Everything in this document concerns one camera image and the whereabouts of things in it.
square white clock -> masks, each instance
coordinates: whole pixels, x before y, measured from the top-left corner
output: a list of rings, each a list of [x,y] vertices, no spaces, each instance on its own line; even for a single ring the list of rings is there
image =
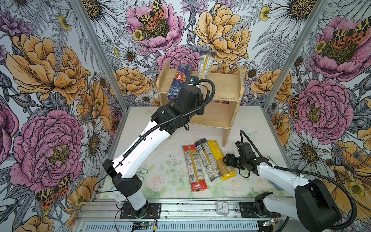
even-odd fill
[[[216,202],[216,213],[220,215],[228,215],[228,202],[218,200]]]

clock face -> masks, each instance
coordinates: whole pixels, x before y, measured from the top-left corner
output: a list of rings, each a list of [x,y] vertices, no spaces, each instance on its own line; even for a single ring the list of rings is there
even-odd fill
[[[228,202],[216,202],[216,213],[221,215],[227,215],[228,214]]]

wooden shelf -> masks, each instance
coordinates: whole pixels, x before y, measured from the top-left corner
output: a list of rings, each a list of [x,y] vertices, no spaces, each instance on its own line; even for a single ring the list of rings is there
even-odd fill
[[[156,87],[160,105],[165,105],[168,102],[167,93],[173,82],[175,72],[175,69],[170,69],[170,62],[167,61],[157,78]],[[192,71],[191,76],[198,76],[198,72]],[[229,104],[210,102],[205,106],[204,115],[194,115],[190,124],[222,128],[224,147],[243,96],[242,68],[238,69],[236,75],[209,73],[207,78],[215,85],[213,100],[229,101]]]

red pasta package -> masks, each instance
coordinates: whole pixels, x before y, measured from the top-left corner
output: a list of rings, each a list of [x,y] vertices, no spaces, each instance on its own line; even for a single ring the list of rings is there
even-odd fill
[[[207,189],[204,174],[202,173],[201,164],[198,159],[196,146],[183,146],[183,151],[189,178],[191,180],[192,192],[198,192]]]

blue pasta box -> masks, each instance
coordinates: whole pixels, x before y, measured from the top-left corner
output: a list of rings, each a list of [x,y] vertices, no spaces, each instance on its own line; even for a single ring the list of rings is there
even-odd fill
[[[169,92],[167,94],[167,99],[176,99],[178,97],[180,88],[185,85],[188,85],[190,81],[192,65],[181,63],[178,66],[177,71],[175,72],[175,76],[173,82],[171,83]]]

